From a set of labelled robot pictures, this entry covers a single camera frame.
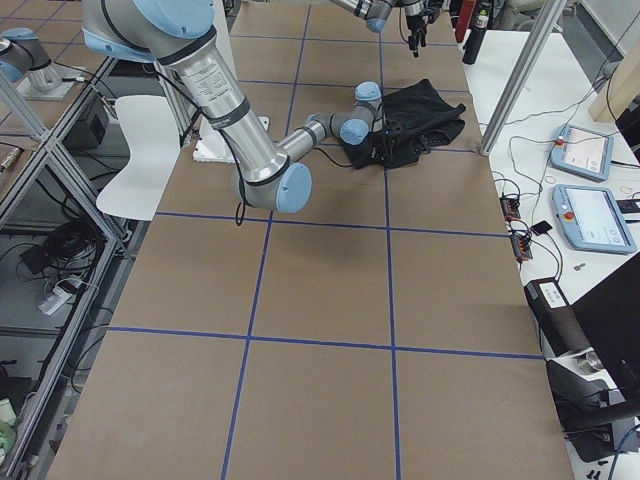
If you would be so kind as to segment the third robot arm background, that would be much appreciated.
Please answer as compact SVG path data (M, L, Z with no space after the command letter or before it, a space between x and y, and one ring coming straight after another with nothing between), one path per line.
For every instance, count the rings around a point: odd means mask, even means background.
M1 73L27 100L61 101L75 83L75 74L56 65L26 27L1 32Z

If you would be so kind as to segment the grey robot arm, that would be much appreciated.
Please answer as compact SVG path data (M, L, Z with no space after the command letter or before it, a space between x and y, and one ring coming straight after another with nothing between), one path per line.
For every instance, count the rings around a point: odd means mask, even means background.
M331 3L363 19L366 27L380 33L394 9L401 9L404 14L409 35L403 41L415 58L419 57L419 49L426 47L427 26L439 17L442 1L430 0L331 0Z
M317 113L280 142L264 129L216 46L211 1L86 1L86 45L105 56L173 70L213 130L229 146L238 213L247 206L281 213L304 208L312 176L301 158L328 137L359 145L384 125L375 82L355 89L351 111Z

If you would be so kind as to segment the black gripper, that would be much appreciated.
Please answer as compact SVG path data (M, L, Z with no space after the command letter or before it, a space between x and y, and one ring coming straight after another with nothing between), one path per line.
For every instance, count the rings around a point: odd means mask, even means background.
M426 33L429 20L428 14L406 15L406 25L409 29L408 46L414 57L419 56L419 44L426 48Z
M387 133L375 133L372 136L371 160L377 165L394 163L395 138Z

